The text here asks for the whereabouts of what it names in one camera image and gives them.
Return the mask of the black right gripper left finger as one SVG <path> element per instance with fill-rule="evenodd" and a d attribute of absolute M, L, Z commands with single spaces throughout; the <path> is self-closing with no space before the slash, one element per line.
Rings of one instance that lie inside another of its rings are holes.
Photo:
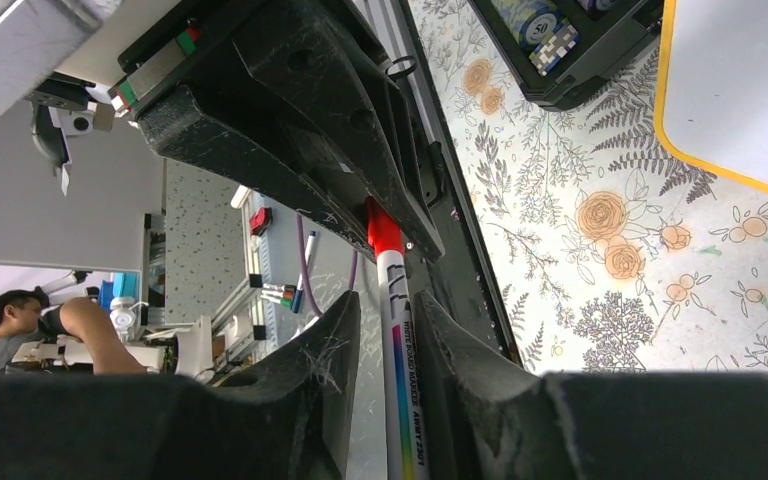
<path fill-rule="evenodd" d="M 361 309 L 218 386 L 171 374 L 0 375 L 0 479 L 341 479 Z"/>

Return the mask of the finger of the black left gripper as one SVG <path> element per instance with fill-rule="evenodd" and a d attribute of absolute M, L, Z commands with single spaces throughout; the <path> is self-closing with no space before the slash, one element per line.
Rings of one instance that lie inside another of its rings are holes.
<path fill-rule="evenodd" d="M 388 55 L 350 1 L 183 1 L 135 45 L 135 68 L 195 40 L 138 92 L 151 150 L 242 184 L 369 254 L 374 199 L 428 260 L 416 124 Z"/>

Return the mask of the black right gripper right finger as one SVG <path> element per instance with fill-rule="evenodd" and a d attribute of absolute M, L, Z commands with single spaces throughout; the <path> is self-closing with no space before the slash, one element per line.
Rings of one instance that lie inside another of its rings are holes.
<path fill-rule="evenodd" d="M 412 300 L 434 479 L 768 479 L 768 375 L 532 375 Z"/>

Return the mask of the white red whiteboard marker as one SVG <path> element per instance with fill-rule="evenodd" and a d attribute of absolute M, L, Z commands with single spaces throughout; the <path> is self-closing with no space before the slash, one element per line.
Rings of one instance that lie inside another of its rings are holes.
<path fill-rule="evenodd" d="M 402 233 L 369 197 L 368 242 L 375 254 L 385 390 L 387 477 L 428 479 L 423 411 Z"/>

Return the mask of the yellow framed whiteboard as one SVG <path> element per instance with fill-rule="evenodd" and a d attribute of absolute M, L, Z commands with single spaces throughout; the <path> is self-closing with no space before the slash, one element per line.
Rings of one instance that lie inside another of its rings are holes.
<path fill-rule="evenodd" d="M 679 160 L 768 194 L 768 1 L 667 1 L 654 128 Z"/>

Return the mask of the floral patterned table mat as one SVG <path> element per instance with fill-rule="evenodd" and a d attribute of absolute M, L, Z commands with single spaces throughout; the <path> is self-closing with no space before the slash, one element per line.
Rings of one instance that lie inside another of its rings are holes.
<path fill-rule="evenodd" d="M 659 145 L 657 49 L 549 112 L 467 2 L 409 8 L 525 368 L 768 373 L 768 195 Z"/>

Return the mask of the black poker chip case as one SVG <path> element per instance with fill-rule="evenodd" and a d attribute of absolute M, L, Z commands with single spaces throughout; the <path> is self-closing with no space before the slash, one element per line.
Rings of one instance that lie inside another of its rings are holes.
<path fill-rule="evenodd" d="M 662 1 L 472 1 L 525 99 L 585 103 L 658 38 Z"/>

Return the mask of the person in grey shirt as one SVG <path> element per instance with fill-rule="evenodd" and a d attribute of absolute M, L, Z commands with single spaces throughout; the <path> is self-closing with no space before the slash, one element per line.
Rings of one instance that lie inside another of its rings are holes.
<path fill-rule="evenodd" d="M 59 335 L 74 337 L 86 346 L 97 375 L 146 371 L 119 339 L 107 312 L 91 299 L 75 297 L 45 312 L 35 292 L 0 294 L 0 373 L 23 344 Z"/>

